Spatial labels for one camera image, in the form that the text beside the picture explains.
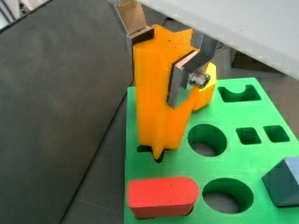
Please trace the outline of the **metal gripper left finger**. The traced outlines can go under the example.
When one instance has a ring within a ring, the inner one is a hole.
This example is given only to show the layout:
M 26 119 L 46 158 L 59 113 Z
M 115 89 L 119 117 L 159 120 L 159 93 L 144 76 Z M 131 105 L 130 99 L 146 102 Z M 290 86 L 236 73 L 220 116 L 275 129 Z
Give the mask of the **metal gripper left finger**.
M 120 26 L 134 72 L 134 46 L 155 37 L 155 29 L 147 24 L 143 5 L 136 0 L 108 0 L 108 4 Z

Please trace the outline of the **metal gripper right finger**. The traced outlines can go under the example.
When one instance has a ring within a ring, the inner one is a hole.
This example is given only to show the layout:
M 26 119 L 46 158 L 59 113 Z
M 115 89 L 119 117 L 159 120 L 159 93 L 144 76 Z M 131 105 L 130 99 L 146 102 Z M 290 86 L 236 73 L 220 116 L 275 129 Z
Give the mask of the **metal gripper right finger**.
M 200 31 L 191 34 L 191 46 L 194 50 L 187 52 L 174 63 L 168 84 L 167 104 L 176 109 L 179 93 L 190 85 L 204 89 L 211 81 L 207 74 L 207 65 L 219 53 L 219 41 Z

